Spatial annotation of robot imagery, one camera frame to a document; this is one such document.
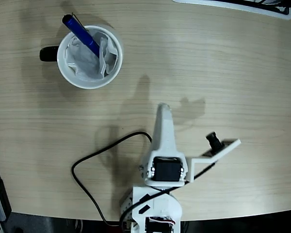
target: white tissue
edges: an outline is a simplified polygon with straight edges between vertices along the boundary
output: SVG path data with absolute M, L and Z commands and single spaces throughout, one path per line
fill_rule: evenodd
M 99 58 L 75 36 L 65 51 L 65 62 L 76 77 L 85 81 L 101 80 L 110 74 L 117 62 L 118 51 L 112 39 L 101 31 L 90 29 L 89 34 L 99 44 Z

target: white object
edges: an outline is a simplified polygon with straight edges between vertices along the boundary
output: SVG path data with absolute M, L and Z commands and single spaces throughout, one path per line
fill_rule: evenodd
M 106 75 L 103 79 L 100 79 L 100 80 L 88 80 L 88 79 L 83 80 L 83 79 L 78 78 L 76 76 L 75 71 L 71 67 L 69 67 L 65 62 L 66 48 L 68 47 L 71 39 L 74 37 L 74 34 L 72 32 L 66 35 L 59 45 L 59 48 L 57 51 L 57 64 L 64 78 L 68 82 L 73 84 L 74 86 L 77 86 L 83 89 L 96 89 L 110 83 L 120 71 L 120 68 L 123 63 L 123 54 L 124 54 L 123 43 L 118 33 L 113 28 L 107 25 L 102 25 L 102 24 L 88 25 L 88 26 L 85 26 L 85 28 L 89 30 L 97 30 L 102 33 L 105 33 L 114 42 L 114 45 L 118 51 L 118 59 L 117 59 L 114 69 L 110 72 L 110 74 Z
M 171 115 L 170 107 L 161 103 L 157 109 L 156 121 L 153 132 L 153 139 L 149 151 L 142 159 L 140 165 L 141 176 L 148 186 L 133 186 L 132 191 L 125 197 L 121 204 L 121 213 L 124 213 L 133 204 L 136 204 L 147 196 L 152 196 L 160 190 L 169 187 L 180 187 L 185 184 L 185 180 L 189 182 L 194 181 L 194 165 L 196 163 L 214 163 L 222 158 L 224 155 L 235 149 L 241 142 L 237 140 L 224 140 L 221 142 L 224 147 L 217 152 L 216 150 L 209 150 L 198 158 L 187 160 L 184 154 L 177 151 L 174 133 L 174 124 Z M 175 182 L 158 182 L 152 180 L 156 170 L 154 170 L 154 158 L 160 157 L 163 160 L 177 159 L 181 161 L 181 173 L 178 181 Z M 172 171 L 179 172 L 178 168 L 171 169 Z M 156 217 L 167 219 L 171 232 L 180 233 L 180 220 L 182 216 L 182 208 L 180 203 L 171 194 L 163 194 L 156 198 L 146 201 L 145 203 L 136 206 L 130 214 L 127 214 L 124 221 L 130 226 L 131 233 L 144 233 L 146 232 L 147 221 L 151 221 Z
M 182 163 L 182 176 L 177 182 L 163 182 L 154 181 L 152 177 L 154 175 L 153 160 L 155 157 L 161 158 L 178 158 Z M 149 151 L 142 159 L 142 165 L 140 166 L 142 177 L 145 184 L 155 187 L 180 187 L 184 186 L 184 177 L 188 172 L 188 166 L 184 154 L 177 151 L 174 133 L 174 122 L 171 115 L 170 107 L 165 104 L 159 104 L 156 113 L 156 121 L 154 126 L 154 133 L 152 143 Z
M 121 213 L 127 210 L 131 205 L 137 203 L 141 198 L 146 195 L 154 195 L 159 190 L 151 187 L 134 186 L 132 191 L 124 200 L 121 205 Z M 140 212 L 144 207 L 150 207 L 145 212 Z M 136 223 L 131 223 L 131 233 L 144 233 L 146 232 L 146 218 L 147 217 L 166 217 L 172 219 L 175 224 L 172 224 L 173 232 L 180 233 L 180 220 L 182 217 L 182 207 L 180 203 L 172 195 L 163 194 L 157 198 L 146 201 L 137 208 L 132 210 L 130 215 L 127 215 L 125 220 L 134 220 Z
M 239 139 L 237 140 L 223 140 L 224 148 L 219 151 L 217 154 L 212 155 L 211 150 L 203 153 L 198 158 L 188 158 L 188 167 L 189 171 L 186 176 L 186 180 L 189 182 L 194 182 L 194 175 L 195 173 L 195 164 L 212 164 L 221 159 L 224 155 L 230 153 L 234 150 L 237 146 L 241 144 Z
M 179 2 L 179 3 L 190 3 L 190 4 L 199 4 L 199 5 L 206 5 L 206 6 L 218 6 L 218 7 L 229 8 L 229 9 L 234 9 L 234 10 L 258 13 L 258 14 L 282 18 L 282 19 L 291 19 L 291 8 L 289 9 L 289 13 L 287 15 L 284 15 L 284 14 L 276 13 L 273 11 L 259 9 L 256 7 L 244 6 L 244 5 L 223 2 L 223 1 L 215 1 L 215 0 L 173 0 L 173 1 Z
M 113 71 L 118 59 L 117 48 L 107 34 L 95 29 L 90 29 L 89 34 L 99 44 L 99 58 L 74 36 L 66 48 L 65 61 L 75 71 L 76 78 L 101 80 Z

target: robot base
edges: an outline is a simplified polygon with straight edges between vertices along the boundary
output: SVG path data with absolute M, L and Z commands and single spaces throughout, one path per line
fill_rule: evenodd
M 159 192 L 159 190 L 148 186 L 134 186 L 121 205 L 121 214 L 143 198 Z M 163 194 L 133 209 L 132 213 L 127 215 L 125 221 L 127 227 L 130 227 L 131 233 L 180 233 L 181 216 L 182 208 L 177 199 L 172 195 Z M 155 225 L 155 230 L 152 229 L 154 224 L 160 223 L 168 225 L 169 228 L 163 227 L 159 230 L 160 227 Z

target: black cable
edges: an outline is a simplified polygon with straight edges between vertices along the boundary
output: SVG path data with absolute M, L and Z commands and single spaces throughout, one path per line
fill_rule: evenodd
M 102 220 L 103 220 L 103 221 L 104 221 L 108 226 L 112 226 L 112 227 L 114 227 L 114 226 L 118 226 L 118 225 L 110 225 L 109 223 L 107 223 L 107 220 L 105 219 L 105 217 L 104 217 L 104 215 L 103 215 L 103 213 L 102 213 L 102 211 L 101 211 L 99 205 L 97 204 L 97 202 L 95 201 L 95 199 L 93 198 L 93 196 L 90 194 L 90 192 L 89 192 L 89 191 L 85 188 L 85 186 L 82 184 L 82 182 L 77 178 L 77 176 L 76 176 L 76 174 L 75 174 L 75 172 L 74 172 L 74 169 L 75 169 L 75 167 L 76 167 L 78 164 L 82 163 L 83 161 L 85 161 L 85 160 L 87 160 L 87 159 L 90 159 L 90 158 L 93 158 L 94 156 L 99 155 L 99 154 L 101 154 L 101 153 L 103 153 L 103 152 L 105 152 L 105 151 L 111 149 L 112 147 L 115 147 L 116 145 L 118 145 L 119 143 L 121 143 L 121 142 L 123 142 L 123 141 L 125 141 L 125 140 L 127 140 L 127 139 L 129 139 L 129 138 L 131 138 L 131 137 L 134 137 L 134 136 L 136 136 L 136 135 L 141 135 L 141 134 L 142 134 L 142 135 L 145 135 L 145 136 L 149 139 L 150 142 L 152 141 L 151 136 L 150 136 L 149 134 L 147 134 L 146 132 L 135 132 L 135 133 L 131 133 L 131 134 L 129 134 L 129 135 L 127 135 L 127 136 L 125 136 L 125 137 L 123 137 L 123 138 L 117 140 L 116 142 L 112 143 L 111 145 L 108 145 L 108 146 L 106 146 L 105 148 L 102 148 L 101 150 L 99 150 L 99 151 L 97 151 L 97 152 L 95 152 L 95 153 L 92 153 L 92 154 L 90 154 L 90 155 L 87 155 L 87 156 L 85 156 L 85 157 L 79 159 L 79 160 L 76 161 L 76 162 L 72 165 L 72 167 L 71 167 L 71 174 L 72 174 L 74 180 L 75 180 L 75 181 L 77 182 L 77 184 L 81 187 L 81 189 L 83 189 L 83 191 L 87 194 L 87 196 L 90 198 L 90 200 L 94 203 L 94 205 L 96 206 L 96 208 L 97 208 L 97 210 L 98 210 L 98 212 L 99 212 L 99 214 L 100 214 Z
M 259 1 L 258 4 L 264 3 L 266 0 Z
M 107 224 L 108 226 L 111 226 L 111 227 L 117 227 L 118 225 L 110 225 L 110 224 L 107 222 L 107 220 L 106 220 L 106 218 L 104 217 L 104 215 L 103 215 L 103 213 L 102 213 L 102 211 L 101 211 L 101 209 L 100 209 L 98 203 L 95 201 L 95 199 L 94 199 L 93 196 L 90 194 L 90 192 L 85 188 L 85 186 L 82 184 L 82 182 L 77 178 L 74 169 L 76 168 L 76 166 L 77 166 L 78 164 L 84 162 L 85 160 L 90 159 L 90 158 L 93 158 L 94 156 L 99 155 L 99 154 L 101 154 L 101 153 L 103 153 L 103 152 L 105 152 L 105 151 L 111 149 L 112 147 L 115 147 L 116 145 L 120 144 L 120 143 L 123 142 L 123 141 L 125 141 L 125 140 L 127 140 L 127 139 L 129 139 L 129 138 L 131 138 L 131 137 L 133 137 L 133 136 L 141 135 L 141 134 L 142 134 L 142 135 L 145 135 L 145 136 L 149 139 L 149 141 L 152 142 L 152 138 L 151 138 L 151 136 L 150 136 L 149 134 L 147 134 L 146 132 L 134 132 L 134 133 L 131 133 L 131 134 L 129 134 L 129 135 L 127 135 L 127 136 L 125 136 L 125 137 L 123 137 L 123 138 L 121 138 L 121 139 L 115 141 L 114 143 L 112 143 L 112 144 L 110 144 L 110 145 L 108 145 L 108 146 L 106 146 L 106 147 L 100 149 L 99 151 L 96 151 L 95 153 L 92 153 L 92 154 L 90 154 L 90 155 L 87 155 L 87 156 L 85 156 L 85 157 L 79 159 L 79 160 L 76 161 L 76 162 L 72 165 L 72 167 L 71 167 L 71 174 L 72 174 L 72 177 L 73 177 L 74 180 L 77 182 L 77 184 L 80 186 L 80 188 L 81 188 L 81 189 L 82 189 L 82 190 L 87 194 L 87 196 L 90 198 L 90 200 L 94 203 L 95 207 L 97 208 L 97 210 L 98 210 L 98 212 L 99 212 L 99 215 L 100 215 L 101 219 L 102 219 L 102 220 L 105 222 L 105 224 Z M 203 175 L 203 174 L 204 174 L 205 172 L 207 172 L 208 170 L 210 170 L 214 165 L 215 165 L 215 163 L 212 163 L 212 164 L 210 164 L 208 167 L 206 167 L 205 169 L 203 169 L 201 172 L 197 173 L 197 174 L 194 176 L 194 180 L 197 179 L 198 177 L 200 177 L 201 175 Z M 133 204 L 132 206 L 130 206 L 126 211 L 123 212 L 123 214 L 122 214 L 121 217 L 120 217 L 119 226 L 121 227 L 123 233 L 125 232 L 125 230 L 124 230 L 124 228 L 123 228 L 124 218 L 126 217 L 126 215 L 127 215 L 130 211 L 132 211 L 134 208 L 136 208 L 137 206 L 139 206 L 139 205 L 145 203 L 145 202 L 148 201 L 148 200 L 151 200 L 151 199 L 153 199 L 153 198 L 159 197 L 159 196 L 161 196 L 161 195 L 163 195 L 163 194 L 169 194 L 171 191 L 174 191 L 174 190 L 176 190 L 176 189 L 178 189 L 178 188 L 180 188 L 180 187 L 172 187 L 172 188 L 168 188 L 168 189 L 162 190 L 162 191 L 160 191 L 159 193 L 156 193 L 156 194 L 154 194 L 154 195 L 152 195 L 152 196 L 149 196 L 149 197 L 147 197 L 146 199 L 143 199 L 142 201 L 139 201 L 139 202 Z
M 210 165 L 207 166 L 205 169 L 203 169 L 201 172 L 197 173 L 197 174 L 194 176 L 194 180 L 197 179 L 198 177 L 200 177 L 201 175 L 203 175 L 204 173 L 206 173 L 208 170 L 210 170 L 210 169 L 215 165 L 215 163 L 216 163 L 216 162 L 210 164 Z M 122 215 L 121 215 L 121 217 L 120 217 L 120 223 L 119 223 L 119 225 L 120 225 L 120 227 L 121 227 L 121 229 L 122 229 L 122 232 L 125 233 L 125 229 L 123 228 L 124 218 L 125 218 L 126 215 L 127 215 L 129 212 L 131 212 L 134 208 L 136 208 L 137 206 L 139 206 L 139 205 L 145 203 L 145 202 L 148 201 L 148 200 L 151 200 L 151 199 L 153 199 L 153 198 L 157 198 L 157 197 L 159 197 L 159 196 L 161 196 L 161 195 L 163 195 L 163 194 L 169 194 L 171 191 L 174 191 L 174 190 L 176 190 L 176 189 L 178 189 L 178 188 L 181 188 L 181 187 L 172 187 L 172 188 L 165 189 L 165 190 L 163 190 L 163 191 L 161 191 L 161 192 L 159 192 L 159 193 L 156 193 L 156 194 L 154 194 L 154 195 L 152 195 L 152 196 L 149 196 L 149 197 L 147 197 L 147 198 L 145 198 L 145 199 L 143 199 L 143 200 L 140 200 L 139 202 L 136 202 L 135 204 L 131 205 L 131 206 L 130 206 L 126 211 L 124 211 L 124 212 L 122 213 Z

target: floor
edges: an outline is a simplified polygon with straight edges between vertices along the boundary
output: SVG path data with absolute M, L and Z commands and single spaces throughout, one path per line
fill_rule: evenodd
M 12 213 L 5 233 L 120 233 L 102 221 L 74 220 Z M 181 233 L 286 233 L 291 232 L 291 211 L 207 221 L 181 223 Z

